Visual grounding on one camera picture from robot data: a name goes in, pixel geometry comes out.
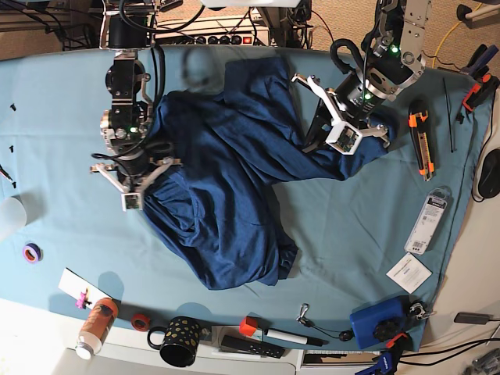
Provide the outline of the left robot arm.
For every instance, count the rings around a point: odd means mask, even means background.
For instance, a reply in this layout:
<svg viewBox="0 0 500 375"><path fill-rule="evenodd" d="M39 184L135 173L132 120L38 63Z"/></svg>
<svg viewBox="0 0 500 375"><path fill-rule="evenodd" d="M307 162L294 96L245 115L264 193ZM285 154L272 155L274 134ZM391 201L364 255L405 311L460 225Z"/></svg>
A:
<svg viewBox="0 0 500 375"><path fill-rule="evenodd" d="M346 38L332 43L330 57L346 76L335 89L322 87L313 75L292 77L319 99L303 152L330 146L352 155L367 137L389 146L388 126L372 123L370 114L423 75L425 25L431 8L430 1L379 1L373 29L360 46Z"/></svg>

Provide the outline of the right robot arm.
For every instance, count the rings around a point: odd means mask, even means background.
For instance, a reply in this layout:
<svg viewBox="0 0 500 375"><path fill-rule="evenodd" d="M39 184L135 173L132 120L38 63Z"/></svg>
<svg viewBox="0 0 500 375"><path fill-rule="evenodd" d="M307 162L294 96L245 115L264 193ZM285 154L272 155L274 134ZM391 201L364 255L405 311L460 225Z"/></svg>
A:
<svg viewBox="0 0 500 375"><path fill-rule="evenodd" d="M138 209L147 189L176 163L173 143L154 129L165 87L165 55L155 47L157 1L105 1L100 47L114 52L105 85L112 96L100 122L107 154L93 154L100 173Z"/></svg>

